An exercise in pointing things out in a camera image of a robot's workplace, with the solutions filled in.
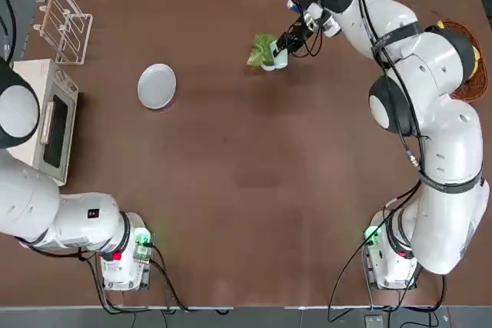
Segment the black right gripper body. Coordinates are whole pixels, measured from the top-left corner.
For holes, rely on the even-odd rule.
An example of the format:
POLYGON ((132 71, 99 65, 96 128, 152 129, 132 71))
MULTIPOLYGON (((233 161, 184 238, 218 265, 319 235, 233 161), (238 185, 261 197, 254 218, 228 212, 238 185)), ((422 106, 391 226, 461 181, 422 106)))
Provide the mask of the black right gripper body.
POLYGON ((293 22, 289 27, 286 36, 288 54, 294 54, 295 52, 300 51, 313 34, 313 31, 306 26, 304 21, 297 20, 293 22))

